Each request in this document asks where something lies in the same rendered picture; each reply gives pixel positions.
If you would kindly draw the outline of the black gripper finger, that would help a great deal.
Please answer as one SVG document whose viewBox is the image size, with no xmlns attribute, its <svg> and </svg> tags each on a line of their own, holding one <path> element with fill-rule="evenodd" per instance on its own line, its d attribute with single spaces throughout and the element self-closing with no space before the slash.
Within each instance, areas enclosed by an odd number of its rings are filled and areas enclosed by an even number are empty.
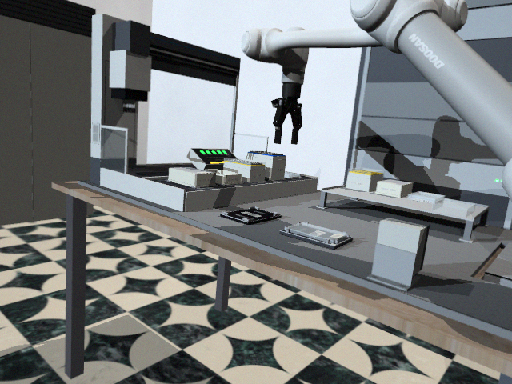
<svg viewBox="0 0 512 384">
<path fill-rule="evenodd" d="M 282 124 L 284 123 L 287 114 L 290 112 L 293 103 L 291 102 L 288 109 L 284 110 L 286 100 L 278 100 L 278 107 L 274 116 L 273 125 L 275 126 L 274 143 L 281 144 L 282 139 Z"/>
<path fill-rule="evenodd" d="M 291 144 L 298 144 L 298 132 L 302 127 L 302 104 L 294 103 L 294 112 L 289 112 L 293 123 Z"/>
</svg>

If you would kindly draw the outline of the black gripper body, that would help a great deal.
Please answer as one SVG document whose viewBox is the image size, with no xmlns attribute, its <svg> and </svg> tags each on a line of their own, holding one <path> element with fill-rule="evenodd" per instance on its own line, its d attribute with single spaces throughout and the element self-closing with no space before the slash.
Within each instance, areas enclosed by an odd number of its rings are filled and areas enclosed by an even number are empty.
<svg viewBox="0 0 512 384">
<path fill-rule="evenodd" d="M 287 110 L 290 103 L 296 103 L 298 105 L 297 98 L 301 96 L 301 85 L 297 84 L 282 84 L 282 97 L 285 101 L 284 110 Z M 294 112 L 294 105 L 291 107 L 290 112 Z"/>
</svg>

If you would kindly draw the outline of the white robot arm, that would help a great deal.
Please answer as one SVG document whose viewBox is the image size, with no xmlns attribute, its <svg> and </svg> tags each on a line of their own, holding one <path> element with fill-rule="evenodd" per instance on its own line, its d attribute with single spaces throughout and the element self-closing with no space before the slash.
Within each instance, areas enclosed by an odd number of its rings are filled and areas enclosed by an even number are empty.
<svg viewBox="0 0 512 384">
<path fill-rule="evenodd" d="M 358 27 L 247 30 L 242 52 L 281 65 L 281 83 L 297 85 L 310 48 L 384 46 L 404 54 L 505 166 L 502 187 L 512 201 L 512 85 L 456 34 L 467 20 L 466 1 L 350 0 L 350 12 Z"/>
</svg>

